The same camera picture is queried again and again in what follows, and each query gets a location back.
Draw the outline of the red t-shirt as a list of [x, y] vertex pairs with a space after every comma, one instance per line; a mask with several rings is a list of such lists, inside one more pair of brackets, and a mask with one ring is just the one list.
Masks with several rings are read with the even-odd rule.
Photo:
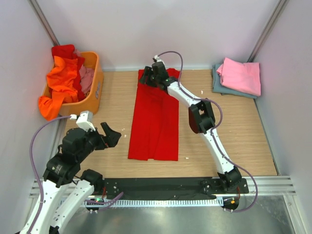
[[179, 102], [164, 91], [138, 83], [128, 158], [178, 160]]

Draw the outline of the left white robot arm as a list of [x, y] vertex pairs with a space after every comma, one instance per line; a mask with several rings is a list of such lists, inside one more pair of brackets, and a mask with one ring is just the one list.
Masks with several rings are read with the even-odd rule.
[[60, 203], [86, 157], [93, 151], [115, 147], [121, 138], [121, 133], [112, 130], [106, 122], [101, 123], [101, 127], [105, 132], [103, 135], [91, 127], [67, 131], [58, 152], [47, 162], [43, 179], [36, 179], [39, 197], [21, 234], [61, 233], [86, 198], [102, 192], [102, 174], [88, 169], [82, 173], [65, 202]]

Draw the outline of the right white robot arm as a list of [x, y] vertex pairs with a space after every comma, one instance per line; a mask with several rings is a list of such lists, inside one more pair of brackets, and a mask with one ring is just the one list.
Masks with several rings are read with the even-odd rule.
[[179, 78], [169, 75], [162, 61], [153, 63], [151, 67], [146, 66], [139, 82], [160, 89], [188, 108], [189, 126], [207, 145], [216, 164], [221, 190], [225, 193], [237, 191], [242, 175], [238, 167], [231, 162], [218, 136], [212, 101], [199, 98], [187, 90]]

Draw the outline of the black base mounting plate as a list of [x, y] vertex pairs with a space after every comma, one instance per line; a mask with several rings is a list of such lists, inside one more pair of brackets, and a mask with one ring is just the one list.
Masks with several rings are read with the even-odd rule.
[[106, 197], [123, 200], [206, 200], [221, 194], [247, 194], [246, 179], [226, 189], [218, 177], [106, 178]]

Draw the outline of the dusty pink shirt in basket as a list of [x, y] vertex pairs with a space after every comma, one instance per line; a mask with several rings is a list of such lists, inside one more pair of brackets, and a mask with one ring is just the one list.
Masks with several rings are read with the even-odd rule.
[[84, 66], [85, 58], [81, 56], [81, 53], [79, 50], [75, 49], [74, 53], [79, 58], [80, 82], [78, 84], [77, 91], [78, 91], [78, 99], [79, 101], [81, 101], [81, 100], [84, 100], [91, 91], [91, 86], [92, 86], [95, 71], [92, 68], [88, 68]]

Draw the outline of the folded grey-blue t-shirt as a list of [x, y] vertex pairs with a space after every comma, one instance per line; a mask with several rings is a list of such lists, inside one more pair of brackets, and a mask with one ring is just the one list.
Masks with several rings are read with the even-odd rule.
[[212, 66], [212, 78], [213, 78], [212, 91], [214, 93], [220, 93], [222, 95], [235, 95], [235, 96], [241, 96], [241, 97], [252, 98], [252, 99], [257, 98], [257, 96], [243, 93], [243, 92], [236, 91], [236, 90], [222, 86], [220, 82], [220, 75], [216, 72], [220, 66], [221, 64], [214, 64]]

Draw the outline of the orange t-shirt in basket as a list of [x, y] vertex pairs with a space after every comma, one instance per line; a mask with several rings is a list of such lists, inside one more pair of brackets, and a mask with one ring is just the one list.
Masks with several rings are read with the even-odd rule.
[[78, 60], [54, 56], [54, 62], [54, 68], [46, 76], [51, 96], [42, 95], [38, 99], [39, 111], [47, 121], [58, 116], [63, 103], [78, 102], [78, 91], [74, 88]]

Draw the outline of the dark red shirt in basket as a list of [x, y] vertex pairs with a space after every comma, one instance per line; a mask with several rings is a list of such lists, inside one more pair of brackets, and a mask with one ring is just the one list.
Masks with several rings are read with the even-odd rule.
[[74, 47], [72, 44], [68, 45], [58, 45], [54, 46], [51, 49], [52, 51], [52, 56], [58, 56], [63, 59], [77, 59], [77, 69], [76, 69], [76, 77], [73, 81], [73, 87], [77, 91], [77, 97], [78, 101], [82, 101], [85, 99], [85, 94], [82, 91], [82, 86], [81, 86], [81, 77], [82, 75], [80, 74], [80, 70], [83, 67], [85, 58], [81, 56], [80, 52]]

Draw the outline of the folded pink t-shirt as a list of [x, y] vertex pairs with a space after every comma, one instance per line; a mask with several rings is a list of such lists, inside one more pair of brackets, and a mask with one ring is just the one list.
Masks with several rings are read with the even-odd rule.
[[224, 87], [249, 95], [261, 96], [260, 64], [258, 62], [240, 63], [224, 58], [216, 72]]

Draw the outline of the left aluminium frame post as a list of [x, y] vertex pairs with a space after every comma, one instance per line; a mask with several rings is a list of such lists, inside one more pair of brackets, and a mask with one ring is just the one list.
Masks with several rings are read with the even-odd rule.
[[42, 11], [40, 5], [38, 4], [37, 0], [28, 0], [30, 6], [32, 7], [34, 13], [36, 14], [38, 20], [40, 21], [41, 25], [43, 26], [46, 34], [48, 35], [50, 41], [54, 46], [59, 45], [59, 40], [57, 39], [52, 27], [50, 26], [44, 12]]

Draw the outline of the aluminium frame post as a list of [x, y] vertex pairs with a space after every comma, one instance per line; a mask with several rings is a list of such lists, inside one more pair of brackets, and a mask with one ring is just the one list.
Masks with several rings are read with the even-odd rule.
[[50, 41], [54, 46], [59, 45], [59, 40], [57, 39], [52, 27], [50, 26], [44, 12], [42, 11], [40, 5], [38, 4], [37, 0], [28, 0], [30, 6], [32, 7], [34, 13], [36, 14], [38, 20], [40, 21], [41, 25], [43, 26], [46, 34], [48, 35]]
[[274, 8], [273, 12], [271, 13], [265, 27], [263, 28], [253, 50], [247, 59], [247, 62], [254, 62], [257, 55], [260, 52], [260, 49], [265, 44], [266, 40], [268, 39], [270, 33], [274, 29], [278, 19], [281, 17], [283, 11], [285, 10], [286, 6], [288, 5], [289, 0], [279, 0], [276, 7]]

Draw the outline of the right aluminium frame post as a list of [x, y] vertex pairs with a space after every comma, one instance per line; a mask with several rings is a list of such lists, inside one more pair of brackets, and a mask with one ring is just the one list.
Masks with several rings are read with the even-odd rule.
[[278, 19], [281, 17], [283, 11], [285, 10], [286, 6], [288, 5], [289, 0], [279, 0], [276, 7], [274, 8], [273, 12], [271, 13], [265, 27], [263, 28], [253, 50], [247, 59], [247, 62], [254, 62], [257, 55], [260, 52], [260, 49], [265, 44], [266, 40], [268, 39], [270, 33], [274, 29]]

